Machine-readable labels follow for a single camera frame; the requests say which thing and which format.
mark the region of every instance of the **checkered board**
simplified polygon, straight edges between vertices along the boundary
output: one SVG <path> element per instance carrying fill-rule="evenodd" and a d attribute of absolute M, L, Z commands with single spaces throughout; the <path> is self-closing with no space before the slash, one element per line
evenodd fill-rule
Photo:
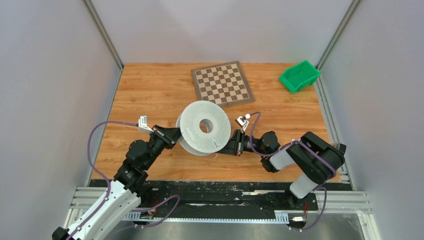
<path fill-rule="evenodd" d="M 198 100 L 220 107 L 255 100 L 238 61 L 193 69 L 191 75 Z"/>

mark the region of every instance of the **green tray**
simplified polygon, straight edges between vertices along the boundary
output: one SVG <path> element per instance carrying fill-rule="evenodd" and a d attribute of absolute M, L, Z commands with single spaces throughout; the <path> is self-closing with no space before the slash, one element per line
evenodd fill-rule
<path fill-rule="evenodd" d="M 318 71 L 310 62 L 305 60 L 284 71 L 284 73 L 279 77 L 279 80 L 290 92 L 296 93 L 304 87 L 315 83 L 320 75 L 321 72 Z"/>

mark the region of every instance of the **white arm segment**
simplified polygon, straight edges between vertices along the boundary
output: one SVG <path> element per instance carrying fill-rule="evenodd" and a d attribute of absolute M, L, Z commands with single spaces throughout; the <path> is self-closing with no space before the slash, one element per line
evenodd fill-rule
<path fill-rule="evenodd" d="M 140 205 L 141 200 L 135 193 L 124 189 L 124 185 L 118 181 L 110 182 L 111 190 L 108 200 L 100 210 L 73 235 L 74 239 L 103 240 L 112 229 L 124 218 L 126 214 Z M 106 196 L 106 191 L 88 209 L 84 215 L 69 226 L 69 234 L 89 216 Z"/>
<path fill-rule="evenodd" d="M 295 163 L 293 158 L 286 152 L 286 149 L 287 147 L 277 152 L 269 159 L 269 162 L 277 170 L 284 169 L 285 167 Z M 298 199 L 303 199 L 317 186 L 318 184 L 310 180 L 305 173 L 302 173 L 302 175 L 300 175 L 299 178 L 290 185 L 290 192 L 292 192 Z"/>

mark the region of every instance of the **wooden tabletop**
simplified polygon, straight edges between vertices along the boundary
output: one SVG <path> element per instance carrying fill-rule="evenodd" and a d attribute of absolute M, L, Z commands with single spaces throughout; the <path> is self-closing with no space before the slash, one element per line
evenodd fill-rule
<path fill-rule="evenodd" d="M 114 98 L 109 120 L 136 123 L 147 115 L 148 125 L 175 127 L 177 117 L 197 100 L 190 70 L 216 63 L 137 63 L 126 64 Z M 275 131 L 281 145 L 312 131 L 328 141 L 326 125 L 313 86 L 290 93 L 278 80 L 286 63 L 242 63 L 255 101 L 225 108 L 231 121 L 231 134 L 240 128 L 236 117 L 261 112 L 254 136 Z M 132 141 L 149 137 L 136 127 L 110 123 L 106 126 L 95 166 L 113 178 Z M 266 172 L 261 158 L 250 152 L 242 156 L 212 154 L 195 156 L 179 144 L 164 150 L 147 171 L 150 180 L 203 181 L 284 181 L 292 182 L 301 174 L 297 165 L 277 173 Z M 340 181 L 339 175 L 332 181 Z"/>

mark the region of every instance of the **white spool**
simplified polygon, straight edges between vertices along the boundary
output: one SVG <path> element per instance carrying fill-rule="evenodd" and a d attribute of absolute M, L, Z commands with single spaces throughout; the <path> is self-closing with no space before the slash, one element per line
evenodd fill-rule
<path fill-rule="evenodd" d="M 200 124 L 206 126 L 203 132 Z M 210 101 L 195 101 L 176 120 L 181 129 L 179 143 L 189 153 L 206 156 L 223 149 L 231 134 L 231 124 L 224 110 Z"/>

